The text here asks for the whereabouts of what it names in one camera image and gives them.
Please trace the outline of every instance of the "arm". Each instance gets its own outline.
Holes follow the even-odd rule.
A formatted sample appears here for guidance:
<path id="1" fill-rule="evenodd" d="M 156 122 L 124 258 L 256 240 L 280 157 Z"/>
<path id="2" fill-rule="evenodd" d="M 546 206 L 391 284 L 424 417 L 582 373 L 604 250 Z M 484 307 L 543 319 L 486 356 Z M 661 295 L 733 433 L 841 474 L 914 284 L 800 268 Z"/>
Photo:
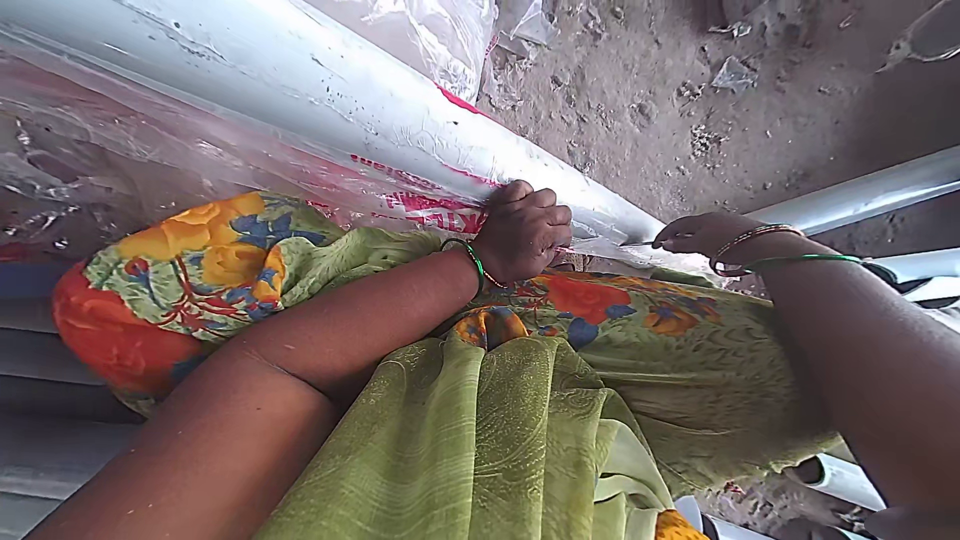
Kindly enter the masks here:
<path id="1" fill-rule="evenodd" d="M 709 257 L 756 225 L 705 214 L 674 222 L 658 240 L 671 251 Z M 694 235 L 669 239 L 678 233 Z M 734 248 L 725 262 L 832 253 L 792 233 L 771 233 Z M 888 502 L 955 500 L 960 334 L 850 262 L 808 260 L 760 271 L 777 313 L 806 352 L 833 422 Z"/>
<path id="2" fill-rule="evenodd" d="M 474 242 L 498 280 L 538 273 L 569 239 L 569 209 L 556 207 L 552 192 L 532 191 L 505 189 Z M 476 266 L 454 249 L 253 325 L 187 377 L 129 450 L 30 538 L 250 537 L 379 360 L 453 315 L 477 284 Z"/>

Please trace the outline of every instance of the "bangle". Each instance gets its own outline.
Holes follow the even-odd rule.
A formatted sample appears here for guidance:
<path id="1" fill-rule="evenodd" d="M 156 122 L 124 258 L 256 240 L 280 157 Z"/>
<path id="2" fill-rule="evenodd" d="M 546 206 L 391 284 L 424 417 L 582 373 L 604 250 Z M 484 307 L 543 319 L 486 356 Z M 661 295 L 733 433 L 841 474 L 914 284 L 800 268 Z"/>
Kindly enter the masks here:
<path id="1" fill-rule="evenodd" d="M 755 274 L 759 269 L 759 266 L 764 266 L 767 264 L 774 264 L 780 266 L 786 262 L 796 262 L 800 260 L 844 260 L 846 262 L 855 262 L 859 265 L 863 265 L 866 261 L 862 258 L 853 257 L 850 255 L 828 255 L 828 254 L 809 254 L 809 255 L 797 255 L 795 257 L 770 257 L 762 258 L 760 260 L 755 260 L 750 264 L 744 264 L 743 269 L 751 274 Z"/>
<path id="2" fill-rule="evenodd" d="M 723 245 L 723 247 L 717 250 L 717 254 L 710 258 L 710 270 L 712 270 L 714 274 L 720 276 L 721 278 L 739 278 L 741 276 L 746 276 L 748 272 L 744 270 L 742 266 L 739 268 L 733 268 L 732 270 L 720 270 L 717 268 L 717 264 L 720 262 L 720 257 L 732 249 L 733 246 L 768 233 L 793 233 L 801 237 L 806 237 L 806 234 L 804 234 L 803 231 L 786 223 L 774 223 L 754 227 L 753 229 L 750 229 L 749 231 L 746 231 L 740 236 L 727 242 Z"/>
<path id="3" fill-rule="evenodd" d="M 473 251 L 473 246 L 469 245 L 469 243 L 467 243 L 465 240 L 461 240 L 460 238 L 448 238 L 448 239 L 444 240 L 444 243 L 443 243 L 443 244 L 440 245 L 440 251 L 443 251 L 444 248 L 446 247 L 446 245 L 449 244 L 450 242 L 453 242 L 453 243 L 455 243 L 455 244 L 460 244 L 460 245 L 464 246 L 464 248 L 467 249 L 467 255 L 469 255 L 469 256 L 470 256 L 470 259 L 473 260 L 473 263 L 476 264 L 476 266 L 477 266 L 477 278 L 479 278 L 479 280 L 480 280 L 480 286 L 477 287 L 477 296 L 479 296 L 480 293 L 483 292 L 484 280 L 490 280 L 490 282 L 493 283 L 493 285 L 496 286 L 496 287 L 499 287 L 499 288 L 502 288 L 502 289 L 507 288 L 506 285 L 500 284 L 500 282 L 498 282 L 497 280 L 495 280 L 495 279 L 493 278 L 493 276 L 490 275 L 490 273 L 488 273 L 486 270 L 484 270 L 483 262 L 480 261 L 480 257 L 478 257 L 478 256 L 477 256 L 477 253 L 476 253 L 475 251 Z"/>

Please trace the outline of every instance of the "dirt ground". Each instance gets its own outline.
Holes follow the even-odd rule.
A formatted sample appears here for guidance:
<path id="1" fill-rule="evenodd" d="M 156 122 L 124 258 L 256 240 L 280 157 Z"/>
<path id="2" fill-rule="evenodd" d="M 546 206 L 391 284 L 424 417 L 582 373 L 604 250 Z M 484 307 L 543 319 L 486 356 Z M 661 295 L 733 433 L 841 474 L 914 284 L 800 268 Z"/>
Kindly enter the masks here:
<path id="1" fill-rule="evenodd" d="M 558 0 L 551 46 L 496 72 L 516 104 L 480 108 L 665 222 L 761 209 L 960 144 L 960 59 L 875 73 L 936 1 L 808 1 L 801 31 L 768 42 L 709 33 L 719 0 Z M 730 55 L 756 87 L 709 86 Z M 817 239 L 870 257 L 956 247 L 957 208 L 960 193 Z M 701 502 L 765 533 L 849 510 L 782 477 L 744 489 Z"/>

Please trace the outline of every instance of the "green saree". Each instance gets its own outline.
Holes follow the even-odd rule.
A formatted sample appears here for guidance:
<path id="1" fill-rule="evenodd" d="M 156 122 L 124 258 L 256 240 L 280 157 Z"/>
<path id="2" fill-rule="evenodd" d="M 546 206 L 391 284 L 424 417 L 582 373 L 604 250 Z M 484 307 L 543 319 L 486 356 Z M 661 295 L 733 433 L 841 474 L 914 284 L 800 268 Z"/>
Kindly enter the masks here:
<path id="1" fill-rule="evenodd" d="M 249 324 L 439 243 L 249 193 L 101 251 L 55 319 L 149 414 Z M 689 284 L 548 270 L 493 290 L 384 359 L 261 537 L 652 538 L 671 497 L 833 444 L 777 334 L 768 302 Z"/>

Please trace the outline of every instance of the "green bangle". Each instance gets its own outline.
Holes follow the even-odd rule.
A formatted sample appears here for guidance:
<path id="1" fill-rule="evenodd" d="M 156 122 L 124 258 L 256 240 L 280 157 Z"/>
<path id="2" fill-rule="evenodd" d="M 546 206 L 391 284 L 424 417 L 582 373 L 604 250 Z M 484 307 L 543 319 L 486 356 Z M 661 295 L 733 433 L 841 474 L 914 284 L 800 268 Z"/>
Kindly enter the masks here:
<path id="1" fill-rule="evenodd" d="M 771 258 L 762 258 L 760 260 L 755 260 L 750 264 L 744 264 L 743 269 L 755 274 L 759 266 L 764 266 L 767 264 L 776 264 L 781 265 L 786 262 L 796 262 L 800 260 L 844 260 L 846 262 L 855 262 L 857 264 L 864 264 L 865 261 L 862 258 L 853 257 L 850 255 L 827 255 L 827 254 L 809 254 L 809 255 L 798 255 L 796 257 L 771 257 Z"/>
<path id="2" fill-rule="evenodd" d="M 473 263 L 477 266 L 477 278 L 480 280 L 480 286 L 477 287 L 476 296 L 480 296 L 480 293 L 483 292 L 484 279 L 487 277 L 486 270 L 483 269 L 483 262 L 480 262 L 480 257 L 477 256 L 476 252 L 473 251 L 473 247 L 470 246 L 465 240 L 460 238 L 448 238 L 444 240 L 443 244 L 440 244 L 440 251 L 443 251 L 447 244 L 453 242 L 455 244 L 460 244 L 467 248 L 467 255 L 473 259 Z"/>

